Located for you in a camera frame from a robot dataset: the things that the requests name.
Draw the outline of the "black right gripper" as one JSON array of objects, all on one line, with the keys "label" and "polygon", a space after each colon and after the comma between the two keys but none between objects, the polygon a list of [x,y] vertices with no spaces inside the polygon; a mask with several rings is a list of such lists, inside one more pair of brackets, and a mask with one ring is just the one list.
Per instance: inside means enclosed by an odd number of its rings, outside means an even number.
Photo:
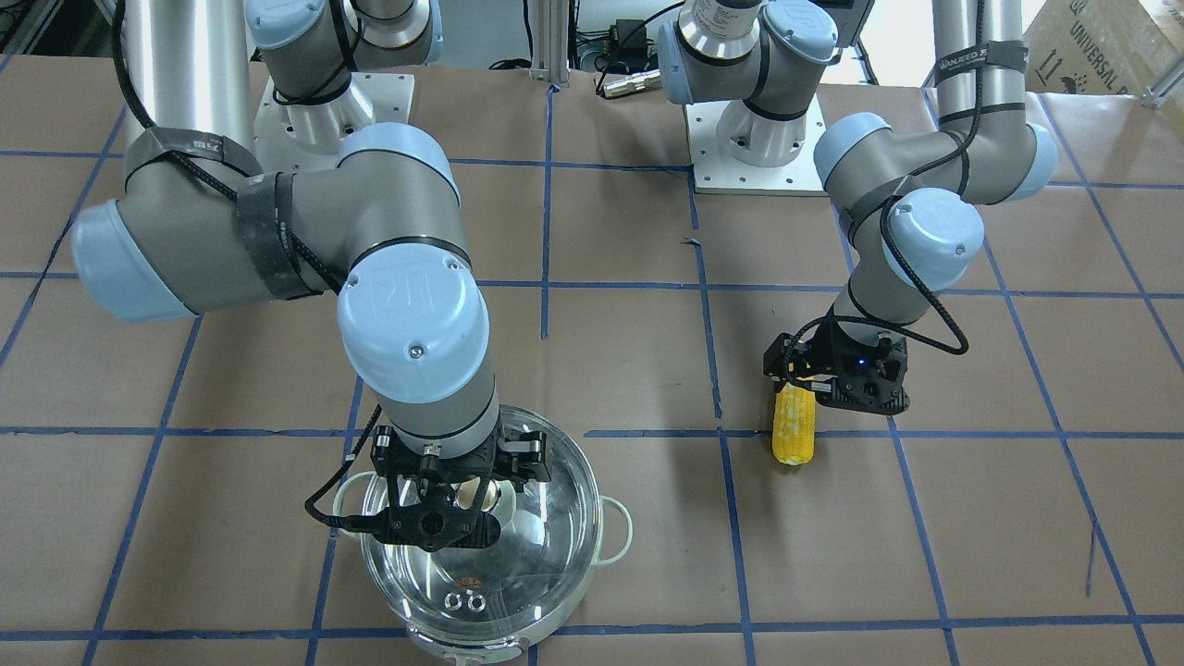
[{"label": "black right gripper", "polygon": [[425,456],[422,446],[408,447],[394,425],[377,425],[380,412],[372,414],[369,434],[373,436],[371,461],[381,479],[393,487],[399,480],[412,484],[427,479],[432,482],[461,484],[482,478],[511,481],[522,489],[528,481],[551,481],[551,444],[541,430],[509,422],[511,414],[498,414],[489,429],[480,425],[485,438],[470,452],[456,457]]}]

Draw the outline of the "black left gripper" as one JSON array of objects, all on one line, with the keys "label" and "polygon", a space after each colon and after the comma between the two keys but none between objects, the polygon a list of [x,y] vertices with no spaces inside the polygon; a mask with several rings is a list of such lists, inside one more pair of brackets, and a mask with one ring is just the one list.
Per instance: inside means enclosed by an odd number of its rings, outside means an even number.
[{"label": "black left gripper", "polygon": [[854,341],[834,319],[818,320],[807,341],[783,332],[764,353],[764,374],[783,383],[829,378],[847,382],[856,376]]}]

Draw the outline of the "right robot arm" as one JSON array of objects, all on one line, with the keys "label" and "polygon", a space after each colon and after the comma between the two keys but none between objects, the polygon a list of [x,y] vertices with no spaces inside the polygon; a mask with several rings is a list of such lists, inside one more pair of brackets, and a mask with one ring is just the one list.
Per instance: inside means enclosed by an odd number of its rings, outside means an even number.
[{"label": "right robot arm", "polygon": [[543,436],[500,421],[448,156],[354,85],[430,58],[436,18],[427,1],[118,1],[126,193],[81,212],[73,262],[130,322],[335,292],[403,475],[541,480]]}]

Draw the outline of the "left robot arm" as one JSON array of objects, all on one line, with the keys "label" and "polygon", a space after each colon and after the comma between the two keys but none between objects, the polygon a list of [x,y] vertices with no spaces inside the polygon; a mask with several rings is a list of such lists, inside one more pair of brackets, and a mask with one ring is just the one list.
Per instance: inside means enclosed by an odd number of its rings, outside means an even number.
[{"label": "left robot arm", "polygon": [[[1028,50],[1015,1],[935,1],[934,132],[900,134],[871,113],[834,122],[813,164],[860,260],[832,308],[776,344],[768,374],[825,376],[837,393],[899,382],[905,339],[980,251],[980,205],[1040,192],[1057,156],[1025,117]],[[772,164],[805,123],[839,30],[811,1],[689,1],[659,26],[659,75],[678,105],[726,101],[736,156]]]}]

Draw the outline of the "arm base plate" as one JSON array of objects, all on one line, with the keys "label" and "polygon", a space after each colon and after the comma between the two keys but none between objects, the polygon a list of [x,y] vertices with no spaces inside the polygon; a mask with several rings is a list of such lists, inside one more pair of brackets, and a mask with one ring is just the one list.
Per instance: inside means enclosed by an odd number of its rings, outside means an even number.
[{"label": "arm base plate", "polygon": [[684,107],[695,190],[707,194],[825,196],[813,155],[821,102],[791,121],[758,117],[741,101]]},{"label": "arm base plate", "polygon": [[377,122],[408,122],[416,76],[354,73],[350,88],[324,105],[279,105],[268,81],[255,114],[255,156],[265,172],[329,169],[342,141]]}]

